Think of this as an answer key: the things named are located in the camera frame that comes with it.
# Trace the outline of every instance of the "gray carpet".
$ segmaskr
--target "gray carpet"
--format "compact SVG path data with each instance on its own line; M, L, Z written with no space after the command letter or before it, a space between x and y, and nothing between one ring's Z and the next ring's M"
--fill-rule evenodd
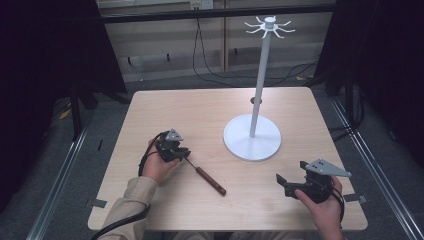
M282 78L289 68L269 69L267 76ZM312 75L314 67L309 68L301 76ZM231 84L235 87L255 87L256 70L226 73L226 76L252 76L252 78L219 78L210 74L202 75L205 79L214 79ZM265 85L278 80L269 79ZM301 86L305 81L289 78L276 86ZM198 76L187 76L170 79L127 83L131 98L136 91L159 89L196 89L228 87L216 82L201 80ZM324 86L312 87L318 106L329 128L342 125L330 99L326 96ZM91 201L95 199L112 154L120 128L125 118L128 105L117 103L106 96L96 94L99 101L97 109L92 113L83 111L84 119L92 114L88 124L87 136L77 156L71 174L67 179L66 188L60 197L56 211L51 219L44 239L89 239L94 235L87 227L91 212ZM66 103L60 101L56 110ZM7 209L0 215L0 236L2 239L25 239L32 224L46 199L61 164L72 144L72 119L68 117L59 120L55 115L48 134L44 140L43 149L32 174L18 193L15 194ZM366 114L359 128L370 150L386 173L406 206L414 214L420 226L424 225L424 210L421 203L424 200L423 186L424 170L419 168L410 157L402 143L393 141L384 122L366 105ZM351 178L355 191L365 195L368 202L362 207L368 219L366 230L346 233L352 239L408 239L396 216L381 194L373 177L369 173L356 147L349 136L335 142L340 157L347 171L353 173ZM134 176L138 167L134 166ZM145 239L158 239L161 233L146 233Z

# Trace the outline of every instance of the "black curtain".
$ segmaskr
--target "black curtain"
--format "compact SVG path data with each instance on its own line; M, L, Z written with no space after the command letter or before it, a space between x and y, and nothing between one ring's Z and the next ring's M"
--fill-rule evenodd
M37 160L53 104L74 83L81 96L126 92L104 25L61 22L100 16L94 0L2 2L0 212Z
M352 77L397 139L424 167L424 3L351 1L333 16L315 72L329 95Z

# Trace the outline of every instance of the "black cable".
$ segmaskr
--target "black cable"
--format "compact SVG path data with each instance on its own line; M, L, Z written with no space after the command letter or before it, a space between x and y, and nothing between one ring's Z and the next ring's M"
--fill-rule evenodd
M146 216L147 216L147 214L149 212L150 212L150 205L147 208L145 208L141 213L138 213L138 214L136 214L134 216L131 216L131 217L127 217L127 218L121 219L121 220L119 220L117 222L114 222L114 223L112 223L112 224L104 227L103 229L101 229L100 231L98 231L91 238L91 240L96 240L100 236L104 235L107 232L112 231L115 228L121 227L121 226L126 225L126 224L129 224L129 223L133 223L133 222L136 222L136 221L140 221L140 220L146 218Z
M240 86L235 86L235 85L232 85L232 84L223 83L223 82L216 81L216 80L205 79L205 78L203 78L202 76L200 76L200 75L197 73L196 68L195 68L195 64L194 64L194 63L195 63L194 57L195 57L196 48L197 48L197 39L198 39L198 36L200 36L200 42L201 42L201 44L202 44L203 61L204 61L204 63L205 63L205 66L206 66L207 70L208 70L208 71L209 71L209 73L211 73L213 76L215 76L215 77L219 77L219 78L224 78L224 79L225 79L225 78L257 78L257 76L222 76L222 75L218 75L218 74L216 74L216 73L212 72L212 71L211 71L211 69L210 69L210 67L209 67L209 65L208 65L208 63L207 63L207 61L206 61L206 54L205 54L205 47L204 47L204 43L203 43L202 29L201 29L201 27L200 27L200 21L199 21L199 19L197 19L197 31L196 31L196 38L195 38L195 42L194 42L194 50L193 50L193 59L192 59L192 61L193 61L193 70L194 70L194 72L196 73L196 75L197 75L200 79L202 79L202 80L204 80L204 81L208 81L208 82L214 82L214 83L223 84L223 85L225 85L225 86L229 86L229 87L242 88L242 87L240 87ZM290 69L289 73L286 75L286 77L283 77L283 78L281 78L281 77L279 77L279 78L267 77L267 78L265 78L265 79L273 79L273 80L280 80L280 81L275 82L275 83L273 83L273 84L271 84L271 85L269 85L269 86L265 86L265 87L272 87L272 86L275 86L275 85L277 85L277 84L279 84L279 83L281 83L281 82L283 82L283 81L287 80L288 78L291 78L291 77L294 77L294 76L298 76L299 74L301 74L301 73L305 72L308 68L310 68L311 66L316 65L317 63L318 63L318 61L315 61L315 62L313 62L313 63L306 63L306 64L299 64L299 65L296 65L296 66L292 67L292 68ZM298 72L298 73L296 73L296 74L290 75L290 74L293 72L293 70L294 70L294 69L296 69L297 67L305 66L305 65L307 66L305 69L303 69L302 71L300 71L300 72Z
M316 184L316 185L318 185L322 190L324 190L324 191L326 191L327 193L329 193L329 194L331 194L336 200L337 200L337 202L339 203L339 205L340 205L340 223L342 222L342 220L343 220L343 217L344 217L344 211L345 211L345 202L344 202L344 198L343 198L343 195L341 194L341 192L339 192L339 190L337 190L336 188L334 188L333 186L331 186L331 191L330 190L328 190L325 186L323 186L321 183L319 183L317 180L315 180L315 179L312 179L312 178L310 178L310 177L308 177L308 176L305 176L305 178L307 179L307 180L309 180L309 181L311 181L311 182L313 182L314 184Z
M358 119L355 120L354 123L352 123L352 125L349 126L344 126L344 127L340 127L340 128L335 128L335 130L344 130L346 129L347 131L337 137L333 137L333 142L337 142L340 139L346 137L349 134L352 134L354 131L356 131L359 126L361 125L362 121L364 120L364 116L365 116L365 104L364 104L364 96L363 94L360 93L359 95L359 100L358 100L358 105L357 106L357 117Z
M152 155L154 153L157 153L157 151L154 151L154 152L151 152L151 153L149 153L149 152L150 152L150 149L155 145L156 140L158 139L158 137L161 134L163 134L163 133L159 133L156 137L154 137L152 139L152 141L150 142L149 146L147 147L146 152L144 153L143 157L141 158L140 164L138 165L139 166L139 168L138 168L138 176L141 176L141 174L143 173L144 164L146 163L147 158L150 155ZM119 221L117 221L115 223L112 223L112 224L104 227L99 232L97 232L96 235L94 235L91 238L91 240L98 239L100 236L104 235L105 233L107 233L109 231L112 231L113 229L118 228L120 226L123 226L123 225L129 224L129 223L132 223L132 222L136 222L136 221L142 220L142 219L144 219L147 216L147 214L149 213L149 211L150 211L150 205L146 209L144 209L144 211L142 211L141 213L138 213L138 214L136 214L134 216L131 216L131 217L127 217L127 218L121 219L121 220L119 220Z
M368 34L369 34L369 32L370 32L370 29L371 29L371 27L372 27L372 24L375 22L375 17L376 17L376 14L377 14L377 10L378 10L379 3L380 3L380 1L379 1L379 0L374 1L374 5L373 5L373 9L372 9L372 14L371 14L371 17L370 17L371 19L369 19L369 20L367 21L367 23L368 23L368 24L366 24L366 27L365 27L365 33L362 35L362 38L361 38L360 40L358 40L358 41L359 41L359 49L358 49L358 51L356 51L356 53L357 53L357 54L356 54L356 56L351 56L351 58L355 58L355 59L356 59L356 62L358 62L358 59L359 59L359 57L360 57L360 53L363 51L363 48L364 48L364 45L365 45L365 42L366 42L366 39L367 39L367 35L368 35ZM334 142L336 142L336 141L338 141L338 140L342 139L343 137L345 137L345 136L347 136L347 135L349 135L349 134L353 133L353 131L354 131L354 130L357 130L357 128L358 128L358 127L359 127L359 125L361 124L361 122L362 122L362 120L363 120L363 118L364 118L364 115L365 115L365 111L364 111L364 103L362 102L361 104L362 104L362 105L361 105L361 108L362 108L362 115L361 115L361 117L360 117L359 123L357 123L357 124L356 124L355 129L351 129L349 126L346 126L346 127L344 127L344 128L341 128L341 130L343 130L343 129L348 129L348 131L347 131L346 133L344 133L344 134L340 135L340 136L334 137L334 138L333 138L333 141L334 141Z
M152 147L155 145L156 140L158 139L158 137L163 134L163 132L159 133L158 135L156 135L156 137L154 137L152 139L152 141L150 142L149 146L146 149L146 152L144 153L143 157L141 158L140 164L138 165L138 176L141 176L143 173L143 169L144 169L144 164L146 163L147 158L150 156L149 152L150 149L152 149Z

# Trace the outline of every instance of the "aluminum rail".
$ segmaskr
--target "aluminum rail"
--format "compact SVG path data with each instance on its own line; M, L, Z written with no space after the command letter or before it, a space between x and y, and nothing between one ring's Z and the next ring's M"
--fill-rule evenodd
M337 98L333 98L332 103L343 125L347 127L347 131L351 131L349 135L353 143L358 149L365 165L368 167L368 170L374 177L374 180L380 188L381 193L386 198L387 203L392 208L393 213L397 217L408 238L411 240L424 240L423 232L421 231L417 221L414 219L405 203L402 201L390 181L387 179L361 134L357 130L348 128L349 120L345 116L346 111L343 108L342 103Z
M87 129L91 123L93 111L90 111L87 123L83 128L81 134L74 141L69 149L68 155L63 162L62 168L54 182L50 193L44 202L43 208L38 213L37 218L32 225L32 228L26 238L26 240L41 240L43 239L56 207L59 203L60 196L66 186L69 175L71 174L72 167L77 159L78 153L84 142L85 136L87 135Z

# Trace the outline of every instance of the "white mug tree stand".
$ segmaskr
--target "white mug tree stand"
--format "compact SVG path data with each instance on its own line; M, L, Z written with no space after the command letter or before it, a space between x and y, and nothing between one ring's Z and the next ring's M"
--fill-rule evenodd
M224 143L227 148L234 155L246 161L266 160L274 155L281 145L281 133L278 127L268 118L259 115L272 36L268 32L272 31L277 37L284 38L277 33L277 30L283 32L295 31L280 28L280 26L288 25L290 21L285 24L276 24L275 16L265 18L265 22L262 22L258 17L256 19L261 23L260 25L246 23L249 27L259 27L254 31L246 31L248 33L255 33L260 30L265 31L262 37L261 59L253 102L253 113L233 118L224 129Z

